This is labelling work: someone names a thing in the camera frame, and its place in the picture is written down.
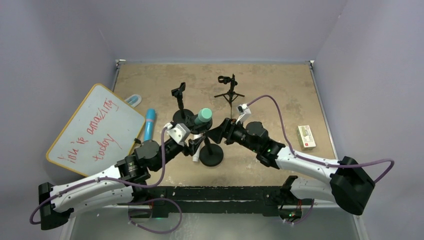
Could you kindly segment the black round-base stand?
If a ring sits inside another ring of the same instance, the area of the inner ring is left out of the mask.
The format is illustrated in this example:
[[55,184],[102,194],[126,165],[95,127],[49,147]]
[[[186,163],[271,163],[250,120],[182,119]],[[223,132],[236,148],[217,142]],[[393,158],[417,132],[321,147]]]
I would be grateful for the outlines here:
[[206,132],[212,127],[213,120],[211,119],[208,123],[196,125],[194,120],[197,114],[191,117],[189,123],[185,125],[189,128],[193,135],[202,134],[205,136],[204,141],[200,145],[199,162],[207,167],[216,167],[224,159],[223,149],[215,143],[211,143],[210,139],[206,136]]
[[182,82],[178,88],[171,90],[171,95],[176,98],[178,110],[173,114],[172,121],[176,124],[190,123],[191,117],[194,116],[191,110],[184,106],[183,91],[186,89],[186,83]]

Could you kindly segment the yellow-framed whiteboard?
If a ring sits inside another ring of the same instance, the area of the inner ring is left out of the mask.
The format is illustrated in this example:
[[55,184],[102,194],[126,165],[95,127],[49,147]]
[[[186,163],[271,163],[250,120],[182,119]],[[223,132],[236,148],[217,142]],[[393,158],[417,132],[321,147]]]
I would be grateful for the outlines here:
[[127,156],[145,117],[104,85],[95,84],[46,153],[46,159],[88,177]]

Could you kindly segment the black tripod mic stand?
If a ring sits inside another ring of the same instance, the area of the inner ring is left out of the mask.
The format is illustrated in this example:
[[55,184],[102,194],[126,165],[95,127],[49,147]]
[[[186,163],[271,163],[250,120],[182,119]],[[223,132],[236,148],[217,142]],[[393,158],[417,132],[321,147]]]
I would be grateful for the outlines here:
[[217,77],[217,80],[220,84],[224,84],[224,85],[230,84],[229,90],[226,93],[215,95],[214,98],[223,97],[228,102],[228,104],[230,106],[230,118],[232,118],[232,116],[233,116],[233,101],[235,99],[237,99],[237,97],[243,97],[244,98],[245,95],[235,92],[235,86],[238,85],[238,82],[236,81],[236,78],[235,78],[235,74],[232,74],[231,77],[220,75],[220,76]]

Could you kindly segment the white microphone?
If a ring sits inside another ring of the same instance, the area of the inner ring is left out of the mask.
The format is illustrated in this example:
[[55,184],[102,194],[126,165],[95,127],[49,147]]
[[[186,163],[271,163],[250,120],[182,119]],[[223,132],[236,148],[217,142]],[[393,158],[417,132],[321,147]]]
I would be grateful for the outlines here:
[[[193,139],[194,140],[196,140],[196,139],[199,139],[199,138],[201,138],[203,136],[203,134],[201,133],[201,134],[194,134],[193,135]],[[194,155],[192,156],[192,161],[194,162],[194,163],[198,163],[199,162],[199,160],[200,160],[200,149],[201,149],[201,147],[199,146],[197,149],[196,149],[196,152],[194,153]]]

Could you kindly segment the blue microphone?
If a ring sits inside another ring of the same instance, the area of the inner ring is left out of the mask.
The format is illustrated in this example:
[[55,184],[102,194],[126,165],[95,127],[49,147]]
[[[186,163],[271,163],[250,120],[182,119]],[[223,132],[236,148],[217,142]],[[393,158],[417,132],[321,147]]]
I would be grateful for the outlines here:
[[149,108],[146,112],[146,118],[145,118],[145,128],[144,128],[144,135],[143,135],[144,142],[153,139],[155,120],[156,120],[156,110],[154,108]]

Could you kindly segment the small white green box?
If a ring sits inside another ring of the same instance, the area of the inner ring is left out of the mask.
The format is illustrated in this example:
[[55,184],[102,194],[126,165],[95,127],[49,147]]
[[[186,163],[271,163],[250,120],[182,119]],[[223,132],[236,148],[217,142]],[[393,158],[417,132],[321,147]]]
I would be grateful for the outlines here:
[[297,137],[303,150],[313,149],[317,146],[309,125],[298,125]]

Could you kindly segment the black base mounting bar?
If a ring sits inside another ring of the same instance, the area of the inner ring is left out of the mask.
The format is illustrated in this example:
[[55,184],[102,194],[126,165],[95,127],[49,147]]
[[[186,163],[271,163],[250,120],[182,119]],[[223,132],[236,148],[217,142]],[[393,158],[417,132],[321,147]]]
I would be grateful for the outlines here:
[[137,190],[130,206],[146,205],[153,218],[170,213],[260,214],[264,217],[299,219],[301,207],[312,199],[299,199],[290,189],[296,176],[278,186],[158,186]]

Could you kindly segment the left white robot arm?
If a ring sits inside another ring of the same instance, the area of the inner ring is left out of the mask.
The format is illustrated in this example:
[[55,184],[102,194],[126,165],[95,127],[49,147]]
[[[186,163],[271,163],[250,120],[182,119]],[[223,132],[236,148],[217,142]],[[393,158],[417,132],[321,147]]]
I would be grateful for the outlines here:
[[83,179],[38,186],[38,207],[29,222],[41,230],[52,230],[90,209],[115,204],[142,205],[149,199],[148,189],[157,187],[165,176],[165,165],[177,155],[192,156],[204,142],[201,136],[190,139],[170,137],[162,143],[146,140],[133,153],[116,164]]

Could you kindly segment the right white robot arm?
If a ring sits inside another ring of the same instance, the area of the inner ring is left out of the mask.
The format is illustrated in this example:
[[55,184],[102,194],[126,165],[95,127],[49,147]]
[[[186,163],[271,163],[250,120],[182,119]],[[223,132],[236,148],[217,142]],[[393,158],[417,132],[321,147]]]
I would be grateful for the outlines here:
[[288,204],[298,199],[315,199],[336,203],[353,215],[362,215],[375,188],[375,182],[351,157],[342,160],[324,159],[294,151],[269,137],[260,121],[244,126],[235,119],[225,118],[207,132],[216,144],[237,143],[256,154],[256,159],[266,167],[289,170],[310,177],[296,178],[281,189],[280,196]]

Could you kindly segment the green microphone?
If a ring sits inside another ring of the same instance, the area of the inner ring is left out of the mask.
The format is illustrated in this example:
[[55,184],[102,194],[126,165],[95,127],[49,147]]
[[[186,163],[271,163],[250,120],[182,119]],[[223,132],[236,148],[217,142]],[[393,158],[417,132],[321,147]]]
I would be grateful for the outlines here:
[[202,108],[194,119],[195,125],[208,123],[213,117],[213,112],[210,108]]

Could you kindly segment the whiteboard eraser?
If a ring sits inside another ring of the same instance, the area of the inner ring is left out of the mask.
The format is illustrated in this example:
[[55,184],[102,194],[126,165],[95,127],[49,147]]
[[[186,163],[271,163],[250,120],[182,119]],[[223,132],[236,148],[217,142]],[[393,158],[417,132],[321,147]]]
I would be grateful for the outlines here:
[[132,94],[125,99],[125,102],[132,108],[135,108],[142,102],[142,97],[139,94]]

